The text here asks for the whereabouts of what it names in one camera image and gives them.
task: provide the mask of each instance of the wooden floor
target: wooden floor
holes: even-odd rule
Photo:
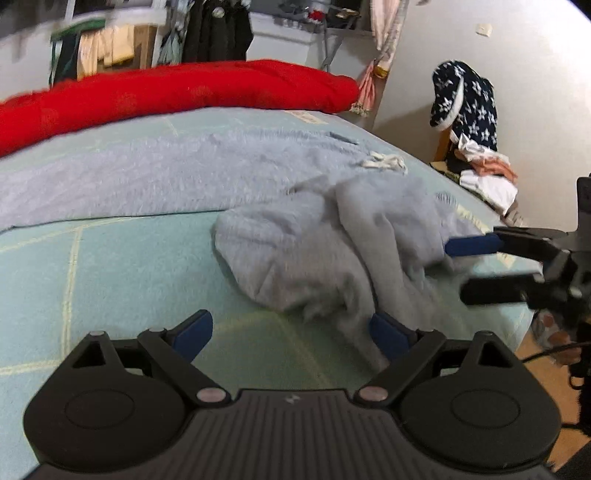
[[[531,332],[528,332],[517,350],[517,356],[523,358],[538,351],[540,348],[535,344]],[[558,404],[562,421],[576,422],[579,416],[578,393],[567,383],[569,370],[566,367],[557,367],[549,358],[530,362],[528,369]],[[550,462],[553,462],[556,468],[560,468],[588,441],[589,438],[576,430],[562,430],[550,455]]]

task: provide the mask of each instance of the yellow towel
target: yellow towel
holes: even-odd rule
[[[94,75],[99,60],[105,66],[134,57],[134,26],[122,25],[84,33],[78,49],[78,79]]]

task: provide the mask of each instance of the mattress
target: mattress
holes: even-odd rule
[[[130,139],[181,137],[237,128],[331,131],[404,157],[430,192],[450,192],[459,213],[486,231],[498,217],[429,166],[344,120],[317,112],[202,109],[151,116],[55,137],[0,161],[0,171],[56,161]],[[35,457],[22,432],[28,400],[90,330],[135,337],[172,327],[199,309],[214,318],[210,343],[194,364],[232,393],[238,388],[354,390],[373,374],[330,322],[304,323],[251,302],[215,254],[216,212],[60,222],[0,235],[0,480],[24,476]],[[482,258],[472,272],[430,272],[452,312],[449,337],[494,331],[516,349],[531,314],[523,305],[468,309],[457,292],[470,273],[531,271],[506,255]]]

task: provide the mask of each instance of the black cloth with white stars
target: black cloth with white stars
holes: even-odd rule
[[[449,115],[460,80],[464,79],[463,102],[452,131],[479,145],[496,151],[496,106],[492,83],[462,61],[442,63],[433,72],[435,102],[431,108],[431,126],[436,127]]]

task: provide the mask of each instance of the light switch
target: light switch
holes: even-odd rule
[[[476,33],[484,37],[490,37],[492,33],[492,25],[490,23],[479,23],[476,26]]]

